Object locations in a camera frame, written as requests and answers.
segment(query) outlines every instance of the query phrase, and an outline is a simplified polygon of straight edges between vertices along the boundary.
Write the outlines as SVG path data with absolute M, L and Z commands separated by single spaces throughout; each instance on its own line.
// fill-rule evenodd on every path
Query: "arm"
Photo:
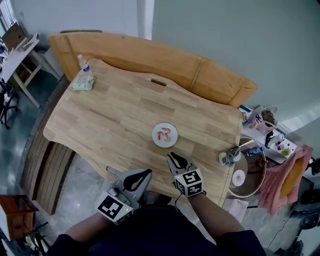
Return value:
M 244 231 L 235 217 L 204 194 L 196 194 L 189 197 L 188 200 L 204 228 L 215 241 L 225 233 Z
M 75 241 L 87 244 L 92 242 L 110 225 L 113 225 L 112 221 L 97 212 L 91 217 L 72 226 L 65 234 Z

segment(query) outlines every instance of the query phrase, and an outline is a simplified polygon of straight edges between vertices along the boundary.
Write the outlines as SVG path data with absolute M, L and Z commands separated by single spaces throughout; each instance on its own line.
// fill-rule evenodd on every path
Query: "white bowl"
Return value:
M 171 123 L 162 122 L 153 128 L 152 139 L 157 146 L 169 148 L 177 142 L 178 131 Z

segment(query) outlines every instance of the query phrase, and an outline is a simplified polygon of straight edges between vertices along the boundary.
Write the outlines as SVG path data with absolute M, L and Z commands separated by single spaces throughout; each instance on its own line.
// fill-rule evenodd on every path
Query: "office chair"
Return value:
M 18 95 L 14 92 L 11 96 L 11 98 L 9 99 L 8 103 L 5 104 L 5 94 L 9 93 L 8 87 L 6 86 L 5 83 L 3 83 L 2 81 L 0 81 L 0 86 L 2 88 L 0 88 L 0 113 L 1 113 L 1 117 L 0 117 L 0 122 L 1 124 L 4 123 L 5 128 L 7 130 L 9 130 L 9 126 L 7 125 L 7 112 L 8 110 L 14 109 L 15 111 L 18 111 L 18 108 L 16 106 L 9 106 L 11 100 L 13 97 L 17 97 Z

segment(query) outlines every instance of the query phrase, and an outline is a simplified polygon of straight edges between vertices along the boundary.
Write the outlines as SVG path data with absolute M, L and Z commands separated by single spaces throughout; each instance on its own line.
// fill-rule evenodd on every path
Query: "concrete floor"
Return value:
M 18 112 L 13 109 L 8 111 L 7 125 L 10 130 L 0 125 L 0 194 L 15 192 L 20 159 L 26 141 L 42 106 L 57 84 L 53 75 L 42 70 L 32 79 L 27 88 L 41 105 L 40 108 L 37 108 L 21 90 L 15 90 L 19 97 L 12 99 L 10 106 L 17 105 Z
M 49 222 L 49 225 L 41 230 L 48 242 L 52 244 L 58 235 L 94 214 L 95 201 L 110 183 L 101 178 L 83 158 L 76 154 L 64 181 L 56 213 L 49 216 L 34 201 L 40 209 L 36 216 L 38 224 Z M 257 205 L 257 199 L 257 196 L 249 198 L 250 205 Z M 213 242 L 189 205 L 178 201 L 177 207 L 208 240 Z M 300 221 L 289 219 L 288 212 L 289 206 L 284 206 L 272 217 L 264 209 L 251 208 L 246 211 L 241 224 L 245 229 L 254 230 L 264 248 L 274 252 L 280 247 L 287 249 L 297 235 Z

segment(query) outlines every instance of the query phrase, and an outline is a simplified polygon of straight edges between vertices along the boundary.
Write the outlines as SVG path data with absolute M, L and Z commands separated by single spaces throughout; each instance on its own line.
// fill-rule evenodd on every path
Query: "pink towel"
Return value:
M 266 208 L 267 212 L 273 216 L 281 206 L 297 201 L 300 180 L 311 159 L 312 151 L 312 147 L 307 145 L 298 146 L 284 163 L 266 169 L 265 178 L 260 189 L 258 207 Z M 292 191 L 287 196 L 279 198 L 282 185 L 299 158 L 304 159 L 301 174 L 296 180 Z

